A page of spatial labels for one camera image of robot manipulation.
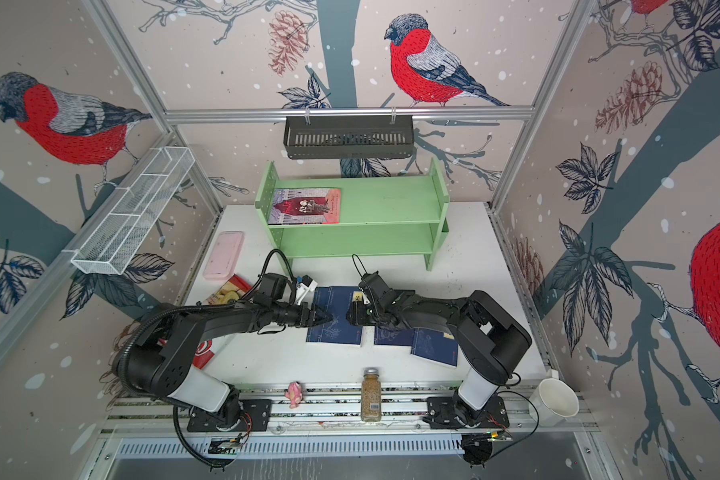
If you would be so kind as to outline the blue book yellow label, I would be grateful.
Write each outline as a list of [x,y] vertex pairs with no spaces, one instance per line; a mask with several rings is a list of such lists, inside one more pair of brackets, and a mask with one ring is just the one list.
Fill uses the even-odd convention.
[[354,294],[353,287],[329,288],[326,311],[331,314],[332,321],[323,330],[323,342],[355,346],[361,344],[363,329],[347,320]]

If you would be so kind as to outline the pink Hamlet book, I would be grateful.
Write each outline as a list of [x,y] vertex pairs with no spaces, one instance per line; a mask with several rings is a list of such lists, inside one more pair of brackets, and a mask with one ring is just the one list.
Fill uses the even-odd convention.
[[269,225],[338,224],[341,190],[338,188],[288,188],[274,191]]

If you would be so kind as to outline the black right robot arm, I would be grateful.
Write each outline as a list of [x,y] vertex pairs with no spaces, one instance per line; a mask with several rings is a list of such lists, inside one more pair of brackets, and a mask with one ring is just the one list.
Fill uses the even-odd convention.
[[350,324],[431,330],[454,337],[470,370],[451,401],[447,426],[478,426],[491,397],[508,384],[532,346],[529,332],[482,290],[455,299],[423,297],[389,287],[377,272],[364,274],[359,289],[363,298],[351,303]]

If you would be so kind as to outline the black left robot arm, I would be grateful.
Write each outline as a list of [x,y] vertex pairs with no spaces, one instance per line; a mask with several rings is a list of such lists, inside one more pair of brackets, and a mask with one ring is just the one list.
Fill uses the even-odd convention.
[[281,250],[271,250],[251,290],[233,303],[162,304],[143,317],[112,365],[124,390],[178,409],[202,410],[224,428],[235,426],[244,417],[239,393],[194,366],[198,347],[226,335],[259,333],[272,324],[311,328],[332,321],[323,309],[297,302],[297,279],[288,262],[283,275],[267,271],[274,256],[286,260]]

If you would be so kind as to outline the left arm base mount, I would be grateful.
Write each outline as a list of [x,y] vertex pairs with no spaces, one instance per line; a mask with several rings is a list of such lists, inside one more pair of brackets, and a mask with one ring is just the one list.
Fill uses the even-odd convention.
[[263,432],[267,430],[273,402],[266,399],[233,399],[217,412],[193,407],[187,430],[191,433]]

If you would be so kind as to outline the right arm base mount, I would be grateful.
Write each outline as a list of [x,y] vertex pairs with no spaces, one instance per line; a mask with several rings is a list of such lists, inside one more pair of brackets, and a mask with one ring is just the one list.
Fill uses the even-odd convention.
[[451,397],[428,397],[422,421],[432,429],[507,429],[509,418],[504,401],[492,396],[481,409],[468,406],[457,394]]

